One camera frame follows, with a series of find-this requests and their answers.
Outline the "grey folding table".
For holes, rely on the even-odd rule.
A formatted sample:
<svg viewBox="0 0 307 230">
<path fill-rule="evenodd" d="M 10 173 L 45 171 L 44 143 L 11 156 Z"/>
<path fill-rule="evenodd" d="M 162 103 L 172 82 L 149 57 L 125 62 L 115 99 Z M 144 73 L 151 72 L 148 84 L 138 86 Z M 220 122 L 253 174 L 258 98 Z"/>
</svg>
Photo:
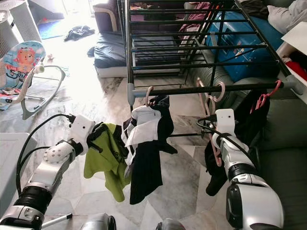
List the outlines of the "grey folding table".
<svg viewBox="0 0 307 230">
<path fill-rule="evenodd" d="M 18 156 L 28 137 L 26 132 L 0 133 L 0 213 L 6 212 L 16 197 Z"/>
</svg>

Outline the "robot left leg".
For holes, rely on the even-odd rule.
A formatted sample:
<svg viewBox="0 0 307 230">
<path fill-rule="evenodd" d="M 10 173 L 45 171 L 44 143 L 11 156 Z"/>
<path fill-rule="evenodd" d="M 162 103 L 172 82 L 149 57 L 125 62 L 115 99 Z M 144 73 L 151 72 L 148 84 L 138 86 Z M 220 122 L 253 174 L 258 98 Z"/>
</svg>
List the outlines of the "robot left leg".
<svg viewBox="0 0 307 230">
<path fill-rule="evenodd" d="M 117 230 L 116 220 L 107 213 L 90 215 L 80 230 Z"/>
</svg>

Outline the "black and white garment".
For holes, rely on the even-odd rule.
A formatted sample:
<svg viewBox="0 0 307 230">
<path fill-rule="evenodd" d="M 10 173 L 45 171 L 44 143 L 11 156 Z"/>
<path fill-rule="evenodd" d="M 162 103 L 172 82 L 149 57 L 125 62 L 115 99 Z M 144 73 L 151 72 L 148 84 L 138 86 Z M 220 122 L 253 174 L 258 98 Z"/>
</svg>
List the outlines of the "black and white garment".
<svg viewBox="0 0 307 230">
<path fill-rule="evenodd" d="M 129 151 L 124 176 L 131 180 L 131 205 L 140 203 L 163 184 L 160 152 L 177 153 L 167 142 L 175 129 L 169 108 L 168 95 L 155 96 L 147 105 L 134 109 L 122 125 L 121 140 Z"/>
</svg>

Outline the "dark crumpled cloth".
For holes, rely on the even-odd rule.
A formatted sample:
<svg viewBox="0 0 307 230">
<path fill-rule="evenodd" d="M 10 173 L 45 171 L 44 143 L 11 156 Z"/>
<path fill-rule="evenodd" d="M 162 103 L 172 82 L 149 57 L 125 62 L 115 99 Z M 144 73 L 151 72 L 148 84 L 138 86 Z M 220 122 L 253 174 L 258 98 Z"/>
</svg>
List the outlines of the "dark crumpled cloth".
<svg viewBox="0 0 307 230">
<path fill-rule="evenodd" d="M 94 35 L 95 29 L 90 28 L 88 25 L 78 25 L 70 29 L 64 38 L 64 42 L 68 40 L 79 40 L 83 37 Z"/>
</svg>

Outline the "white air purifier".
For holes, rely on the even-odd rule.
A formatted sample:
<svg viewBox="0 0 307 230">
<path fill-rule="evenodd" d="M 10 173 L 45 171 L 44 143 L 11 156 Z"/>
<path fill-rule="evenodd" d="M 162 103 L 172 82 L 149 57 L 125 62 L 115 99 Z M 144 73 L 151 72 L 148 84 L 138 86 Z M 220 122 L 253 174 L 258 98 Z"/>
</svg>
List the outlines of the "white air purifier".
<svg viewBox="0 0 307 230">
<path fill-rule="evenodd" d="M 41 42 L 26 0 L 0 0 L 0 57 L 24 41 Z"/>
</svg>

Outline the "robot leg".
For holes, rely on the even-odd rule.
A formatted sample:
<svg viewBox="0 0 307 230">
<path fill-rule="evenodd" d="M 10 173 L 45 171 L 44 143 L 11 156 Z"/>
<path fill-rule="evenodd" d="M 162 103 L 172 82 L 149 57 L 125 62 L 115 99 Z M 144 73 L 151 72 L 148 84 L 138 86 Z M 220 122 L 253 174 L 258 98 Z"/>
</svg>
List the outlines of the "robot leg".
<svg viewBox="0 0 307 230">
<path fill-rule="evenodd" d="M 155 230 L 186 230 L 186 228 L 178 220 L 166 218 L 157 224 Z"/>
<path fill-rule="evenodd" d="M 80 230 L 117 230 L 116 220 L 107 213 L 90 215 Z"/>
</svg>

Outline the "robot right leg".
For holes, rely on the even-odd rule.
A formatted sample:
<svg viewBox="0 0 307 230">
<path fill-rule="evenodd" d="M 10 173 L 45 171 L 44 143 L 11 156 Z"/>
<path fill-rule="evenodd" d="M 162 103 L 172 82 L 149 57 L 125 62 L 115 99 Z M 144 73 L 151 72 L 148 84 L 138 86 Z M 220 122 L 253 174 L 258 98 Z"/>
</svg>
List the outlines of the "robot right leg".
<svg viewBox="0 0 307 230">
<path fill-rule="evenodd" d="M 186 230 L 186 228 L 178 220 L 166 218 L 157 224 L 155 230 Z"/>
</svg>

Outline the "white plastic hanger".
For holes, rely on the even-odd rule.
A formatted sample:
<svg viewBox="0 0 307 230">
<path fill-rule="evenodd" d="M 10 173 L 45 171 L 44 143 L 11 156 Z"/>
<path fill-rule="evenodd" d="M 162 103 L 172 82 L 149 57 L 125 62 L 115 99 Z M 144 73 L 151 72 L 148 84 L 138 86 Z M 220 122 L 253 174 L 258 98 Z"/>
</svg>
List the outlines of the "white plastic hanger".
<svg viewBox="0 0 307 230">
<path fill-rule="evenodd" d="M 151 96 L 151 92 L 154 89 L 154 86 L 149 86 L 149 88 L 147 88 L 147 91 L 145 92 L 145 102 L 144 105 L 145 106 L 152 106 L 155 105 L 155 102 L 152 102 L 151 99 L 149 98 Z"/>
</svg>

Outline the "pink plastic hanger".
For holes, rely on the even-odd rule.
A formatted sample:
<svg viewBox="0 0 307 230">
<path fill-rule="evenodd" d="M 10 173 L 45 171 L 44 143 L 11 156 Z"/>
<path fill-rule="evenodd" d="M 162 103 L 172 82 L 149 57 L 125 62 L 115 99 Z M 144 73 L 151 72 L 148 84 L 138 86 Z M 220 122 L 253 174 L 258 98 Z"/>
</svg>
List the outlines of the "pink plastic hanger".
<svg viewBox="0 0 307 230">
<path fill-rule="evenodd" d="M 202 108 L 204 109 L 204 113 L 206 117 L 211 116 L 216 111 L 217 102 L 223 99 L 225 85 L 222 81 L 218 81 L 217 85 L 219 85 L 222 88 L 221 94 L 218 97 L 213 96 L 213 95 L 204 96 L 203 93 L 198 93 L 198 98 L 200 100 Z M 212 134 L 209 134 L 209 136 L 210 136 L 210 141 L 211 141 L 210 143 L 213 148 L 213 158 L 215 159 L 217 166 L 222 166 L 223 162 L 221 159 L 221 151 L 217 147 L 213 147 L 213 143 L 214 143 L 213 136 Z"/>
</svg>

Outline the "black metal drying rack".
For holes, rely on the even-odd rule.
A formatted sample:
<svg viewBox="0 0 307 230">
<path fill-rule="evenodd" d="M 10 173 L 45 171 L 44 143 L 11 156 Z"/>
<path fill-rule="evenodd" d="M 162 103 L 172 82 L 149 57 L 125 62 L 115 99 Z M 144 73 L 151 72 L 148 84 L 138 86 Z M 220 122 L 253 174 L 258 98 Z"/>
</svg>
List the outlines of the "black metal drying rack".
<svg viewBox="0 0 307 230">
<path fill-rule="evenodd" d="M 211 2 L 210 9 L 186 10 L 185 2 Z M 259 27 L 254 18 L 250 17 L 238 0 L 121 0 L 121 13 L 123 15 L 123 37 L 125 38 L 127 59 L 127 81 L 129 104 L 134 104 L 136 98 L 144 98 L 149 86 L 136 86 L 134 80 L 144 76 L 154 77 L 181 77 L 187 76 L 191 70 L 209 68 L 211 76 L 209 83 L 203 86 L 191 88 L 178 88 L 175 84 L 153 85 L 153 95 L 182 95 L 194 93 L 221 92 L 222 88 L 213 83 L 217 70 L 225 70 L 226 65 L 235 63 L 220 63 L 212 49 L 233 49 L 237 46 L 218 46 L 213 39 L 224 34 L 223 25 L 226 20 L 224 13 L 239 12 L 244 15 L 243 20 L 232 22 L 248 22 L 254 29 L 252 32 L 237 32 L 237 34 L 255 34 L 261 39 L 261 45 L 245 45 L 241 48 L 266 48 L 274 61 L 262 61 L 262 64 L 277 64 L 279 72 L 289 74 L 282 64 L 283 60 L 275 52 L 272 43 L 265 35 L 265 31 Z M 184 21 L 186 14 L 210 12 L 206 20 Z M 199 32 L 179 32 L 183 24 L 201 23 Z M 177 44 L 173 47 L 160 46 L 157 48 L 145 48 L 138 46 L 133 39 L 136 37 L 167 37 L 173 38 Z M 178 51 L 181 57 L 179 64 L 159 66 L 136 66 L 132 59 L 138 52 L 169 52 Z M 256 89 L 274 89 L 274 83 L 257 83 L 247 85 L 231 85 L 225 87 L 225 92 L 245 91 Z"/>
</svg>

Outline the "dark blue mattress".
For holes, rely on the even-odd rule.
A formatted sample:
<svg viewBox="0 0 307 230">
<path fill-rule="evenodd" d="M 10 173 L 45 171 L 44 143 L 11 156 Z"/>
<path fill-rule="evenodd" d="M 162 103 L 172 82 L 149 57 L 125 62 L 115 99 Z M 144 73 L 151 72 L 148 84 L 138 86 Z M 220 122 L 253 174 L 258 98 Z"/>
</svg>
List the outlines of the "dark blue mattress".
<svg viewBox="0 0 307 230">
<path fill-rule="evenodd" d="M 157 48 L 173 47 L 177 44 L 170 36 L 167 37 L 136 37 L 133 39 L 138 46 Z M 127 76 L 127 59 L 125 38 L 121 32 L 101 32 L 96 45 L 88 50 L 87 55 L 94 58 L 94 67 L 99 78 L 125 78 Z M 138 52 L 132 59 L 136 66 L 159 66 L 179 64 L 181 57 L 178 51 L 169 52 Z"/>
</svg>

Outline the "lime green garment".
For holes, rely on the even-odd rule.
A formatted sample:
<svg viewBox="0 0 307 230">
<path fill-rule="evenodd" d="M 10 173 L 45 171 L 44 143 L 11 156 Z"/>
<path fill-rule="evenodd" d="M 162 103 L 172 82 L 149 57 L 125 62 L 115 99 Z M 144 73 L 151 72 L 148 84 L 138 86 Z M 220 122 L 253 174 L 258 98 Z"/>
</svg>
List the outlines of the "lime green garment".
<svg viewBox="0 0 307 230">
<path fill-rule="evenodd" d="M 104 123 L 107 131 L 103 132 L 94 144 L 103 151 L 98 152 L 93 148 L 88 149 L 85 155 L 84 177 L 92 178 L 95 173 L 105 173 L 105 186 L 112 193 L 117 202 L 123 202 L 125 195 L 123 189 L 130 184 L 131 178 L 125 177 L 128 149 L 121 139 L 121 125 Z"/>
</svg>

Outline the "white pillow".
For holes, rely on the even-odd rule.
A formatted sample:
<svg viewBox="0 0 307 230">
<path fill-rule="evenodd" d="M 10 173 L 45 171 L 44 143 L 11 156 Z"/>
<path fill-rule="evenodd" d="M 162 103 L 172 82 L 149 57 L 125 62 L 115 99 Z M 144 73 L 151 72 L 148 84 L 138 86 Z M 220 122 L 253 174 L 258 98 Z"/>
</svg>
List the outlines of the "white pillow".
<svg viewBox="0 0 307 230">
<path fill-rule="evenodd" d="M 289 7 L 267 6 L 268 22 L 285 35 L 301 22 L 307 22 L 307 0 L 294 0 Z"/>
</svg>

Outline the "colourful baby bouncer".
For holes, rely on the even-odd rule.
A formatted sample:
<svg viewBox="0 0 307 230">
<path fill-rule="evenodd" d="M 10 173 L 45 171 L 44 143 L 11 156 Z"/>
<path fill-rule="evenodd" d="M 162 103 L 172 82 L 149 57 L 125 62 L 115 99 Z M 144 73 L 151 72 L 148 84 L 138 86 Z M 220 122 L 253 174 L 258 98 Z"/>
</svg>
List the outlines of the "colourful baby bouncer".
<svg viewBox="0 0 307 230">
<path fill-rule="evenodd" d="M 11 48 L 0 61 L 0 109 L 6 110 L 11 104 L 20 104 L 23 120 L 34 116 L 56 96 L 66 72 L 57 65 L 44 65 L 48 57 L 43 44 L 30 40 Z M 46 97 L 29 95 L 28 90 L 43 80 L 54 81 L 54 92 Z"/>
</svg>

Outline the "white storage box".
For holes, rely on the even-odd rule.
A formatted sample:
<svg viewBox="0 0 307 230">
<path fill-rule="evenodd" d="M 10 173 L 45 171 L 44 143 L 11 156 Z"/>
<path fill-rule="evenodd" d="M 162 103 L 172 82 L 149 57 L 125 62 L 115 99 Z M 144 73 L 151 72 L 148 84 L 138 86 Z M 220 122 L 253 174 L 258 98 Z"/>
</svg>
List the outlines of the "white storage box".
<svg viewBox="0 0 307 230">
<path fill-rule="evenodd" d="M 299 51 L 307 55 L 307 22 L 300 22 L 282 37 L 283 43 L 276 50 L 280 58 L 286 58 L 290 53 Z M 279 72 L 278 79 L 284 84 L 288 83 L 292 92 L 307 104 L 307 80 L 303 79 L 292 69 L 288 69 L 283 63 L 282 66 L 289 71 L 289 74 Z"/>
</svg>

